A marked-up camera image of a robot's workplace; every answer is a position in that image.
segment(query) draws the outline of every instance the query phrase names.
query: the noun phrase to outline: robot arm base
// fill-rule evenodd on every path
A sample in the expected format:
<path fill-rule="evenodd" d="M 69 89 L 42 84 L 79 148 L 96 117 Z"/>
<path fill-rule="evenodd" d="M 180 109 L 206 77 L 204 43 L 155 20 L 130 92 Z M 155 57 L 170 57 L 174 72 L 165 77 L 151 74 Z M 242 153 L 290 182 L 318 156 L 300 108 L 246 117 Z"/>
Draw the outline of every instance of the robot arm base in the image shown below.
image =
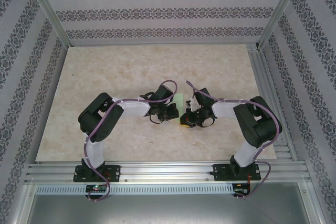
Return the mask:
<path fill-rule="evenodd" d="M 120 165 L 105 165 L 105 162 L 96 168 L 109 182 L 119 182 Z M 77 165 L 74 182 L 104 182 L 82 159 L 82 164 Z"/>
<path fill-rule="evenodd" d="M 215 181 L 247 181 L 248 177 L 249 180 L 261 180 L 259 166 L 255 163 L 241 168 L 230 160 L 230 164 L 215 164 L 213 169 L 210 174 L 214 176 Z"/>

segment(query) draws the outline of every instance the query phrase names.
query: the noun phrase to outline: marble surface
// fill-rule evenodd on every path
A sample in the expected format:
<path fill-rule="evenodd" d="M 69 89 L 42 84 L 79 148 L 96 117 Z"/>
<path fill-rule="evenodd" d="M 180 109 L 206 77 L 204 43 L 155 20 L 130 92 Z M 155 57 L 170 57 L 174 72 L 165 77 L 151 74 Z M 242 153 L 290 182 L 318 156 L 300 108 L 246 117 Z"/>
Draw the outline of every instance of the marble surface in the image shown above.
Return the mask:
<path fill-rule="evenodd" d="M 186 101 L 206 87 L 218 98 L 258 95 L 245 45 L 169 45 L 70 48 L 36 161 L 79 161 L 85 136 L 78 115 L 101 92 L 134 98 L 173 79 Z M 205 161 L 229 159 L 244 141 L 235 119 L 188 129 L 174 120 L 120 119 L 105 141 L 106 161 Z M 273 146 L 260 158 L 276 158 Z"/>

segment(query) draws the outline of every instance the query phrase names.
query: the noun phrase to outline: damask wall panel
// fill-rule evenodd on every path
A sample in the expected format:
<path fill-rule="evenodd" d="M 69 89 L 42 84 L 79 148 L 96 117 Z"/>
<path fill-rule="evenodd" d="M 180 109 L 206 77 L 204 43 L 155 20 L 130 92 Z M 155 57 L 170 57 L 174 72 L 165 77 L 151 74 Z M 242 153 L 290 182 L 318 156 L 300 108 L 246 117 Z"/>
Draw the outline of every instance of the damask wall panel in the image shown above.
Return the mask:
<path fill-rule="evenodd" d="M 257 42 L 279 0 L 50 0 L 74 45 Z"/>
<path fill-rule="evenodd" d="M 0 223 L 34 162 L 66 50 L 36 0 L 0 0 Z"/>
<path fill-rule="evenodd" d="M 333 0 L 291 0 L 264 48 L 300 159 L 336 223 L 336 29 Z"/>

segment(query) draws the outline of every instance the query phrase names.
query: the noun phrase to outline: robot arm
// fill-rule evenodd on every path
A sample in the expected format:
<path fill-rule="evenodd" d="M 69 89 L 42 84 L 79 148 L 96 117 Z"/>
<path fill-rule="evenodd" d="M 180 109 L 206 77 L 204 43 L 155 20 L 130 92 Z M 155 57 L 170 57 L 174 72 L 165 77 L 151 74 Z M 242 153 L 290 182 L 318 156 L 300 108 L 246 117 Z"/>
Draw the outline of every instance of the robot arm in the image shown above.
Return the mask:
<path fill-rule="evenodd" d="M 132 99 L 135 101 L 123 101 L 116 104 L 96 133 L 87 142 L 87 158 L 82 160 L 83 166 L 86 164 L 87 169 L 89 169 L 87 159 L 90 160 L 92 167 L 95 169 L 104 164 L 104 139 L 111 133 L 120 118 L 157 115 L 160 122 L 178 118 L 176 104 L 169 104 L 171 99 L 166 102 L 150 102 L 166 99 L 172 94 L 173 92 L 170 89 L 161 85 L 155 93 L 150 92 Z M 106 112 L 109 107 L 119 100 L 118 98 L 110 97 L 107 93 L 98 95 L 79 115 L 80 129 L 89 135 L 102 119 L 100 114 Z"/>
<path fill-rule="evenodd" d="M 209 94 L 205 88 L 201 91 Z M 271 111 L 262 97 L 254 97 L 250 101 L 256 102 Z M 239 177 L 239 174 L 249 169 L 254 163 L 254 157 L 258 151 L 276 135 L 276 126 L 273 119 L 268 113 L 254 105 L 216 102 L 199 92 L 195 92 L 194 97 L 187 104 L 189 108 L 181 116 L 181 125 L 187 127 L 204 127 L 203 123 L 207 119 L 212 119 L 213 122 L 222 117 L 237 119 L 245 141 L 239 151 L 230 159 L 230 170 L 235 177 Z M 281 124 L 278 119 L 277 121 L 281 132 Z"/>

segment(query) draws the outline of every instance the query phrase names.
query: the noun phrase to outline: purple cable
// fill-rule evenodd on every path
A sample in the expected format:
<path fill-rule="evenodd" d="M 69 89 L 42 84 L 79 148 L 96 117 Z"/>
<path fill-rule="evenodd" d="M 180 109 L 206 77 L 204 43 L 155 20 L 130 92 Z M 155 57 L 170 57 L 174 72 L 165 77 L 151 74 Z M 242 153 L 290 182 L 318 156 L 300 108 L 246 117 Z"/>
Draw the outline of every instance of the purple cable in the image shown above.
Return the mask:
<path fill-rule="evenodd" d="M 262 181 L 260 182 L 260 184 L 257 186 L 256 189 L 254 189 L 249 195 L 246 195 L 246 196 L 240 196 L 240 198 L 248 198 L 250 197 L 251 195 L 253 195 L 259 188 L 261 185 L 263 185 L 263 183 L 265 182 L 265 180 L 267 179 L 268 175 L 270 174 L 271 172 L 271 165 L 266 162 L 266 161 L 256 161 L 256 158 L 259 156 L 259 154 L 264 150 L 265 147 L 273 144 L 277 139 L 278 139 L 278 136 L 280 134 L 280 126 L 279 126 L 279 123 L 276 119 L 276 117 L 273 115 L 272 112 L 269 111 L 269 109 L 267 109 L 266 107 L 262 106 L 261 104 L 259 103 L 256 103 L 256 102 L 252 102 L 252 101 L 247 101 L 247 100 L 222 100 L 222 99 L 218 99 L 218 98 L 215 98 L 215 97 L 212 97 L 211 95 L 209 94 L 206 94 L 204 92 L 202 92 L 201 90 L 198 90 L 197 88 L 195 88 L 189 81 L 185 81 L 190 87 L 192 87 L 192 89 L 194 90 L 194 93 L 195 91 L 197 91 L 198 93 L 201 93 L 202 95 L 205 95 L 206 97 L 209 97 L 215 101 L 218 101 L 218 102 L 234 102 L 234 103 L 249 103 L 249 104 L 252 104 L 252 105 L 255 105 L 259 108 L 261 108 L 262 110 L 264 110 L 267 114 L 270 115 L 270 117 L 273 119 L 274 123 L 275 123 L 275 127 L 276 127 L 276 134 L 275 134 L 275 137 L 273 138 L 272 141 L 270 141 L 269 143 L 265 144 L 264 146 L 261 147 L 261 149 L 256 153 L 256 155 L 254 155 L 253 157 L 253 161 L 255 161 L 256 163 L 258 164 L 266 164 L 268 165 L 268 172 L 266 174 L 266 176 L 262 179 Z"/>
<path fill-rule="evenodd" d="M 104 122 L 104 120 L 106 119 L 106 117 L 108 116 L 108 114 L 110 113 L 110 111 L 113 109 L 113 107 L 115 105 L 117 105 L 118 103 L 121 103 L 121 102 L 130 102 L 130 101 L 138 101 L 138 102 L 148 102 L 148 103 L 158 103 L 158 102 L 165 102 L 167 100 L 170 100 L 171 98 L 174 97 L 174 95 L 176 94 L 177 92 L 177 83 L 173 80 L 165 80 L 164 82 L 162 82 L 160 84 L 163 85 L 165 84 L 166 82 L 172 82 L 173 84 L 175 84 L 175 91 L 173 92 L 173 94 L 171 96 L 169 96 L 168 98 L 165 98 L 165 99 L 162 99 L 162 100 L 157 100 L 157 101 L 149 101 L 149 100 L 138 100 L 138 99 L 130 99 L 130 98 L 127 98 L 127 99 L 122 99 L 122 100 L 119 100 L 119 101 L 116 101 L 115 103 L 112 104 L 111 107 L 109 107 L 105 113 L 105 115 L 102 117 L 102 119 L 100 120 L 100 122 L 97 124 L 97 126 L 94 128 L 94 130 L 90 133 L 90 135 L 88 135 L 88 137 L 85 139 L 85 143 L 84 143 L 84 155 L 85 155 L 85 158 L 86 158 L 86 161 L 87 161 L 87 164 L 89 165 L 89 167 L 99 176 L 101 177 L 105 182 L 106 182 L 106 185 L 108 187 L 108 192 L 103 195 L 102 197 L 100 197 L 99 199 L 95 199 L 94 201 L 97 202 L 97 201 L 100 201 L 100 200 L 103 200 L 105 199 L 106 197 L 109 196 L 110 194 L 110 191 L 111 191 L 111 186 L 110 186 L 110 182 L 103 176 L 101 175 L 91 164 L 89 158 L 88 158 L 88 153 L 87 153 L 87 143 L 89 142 L 89 140 L 92 138 L 92 136 L 97 132 L 97 130 L 99 129 L 99 127 L 101 126 L 101 124 Z M 92 201 L 93 199 L 90 198 L 90 194 L 91 192 L 88 193 L 88 199 L 89 201 Z"/>

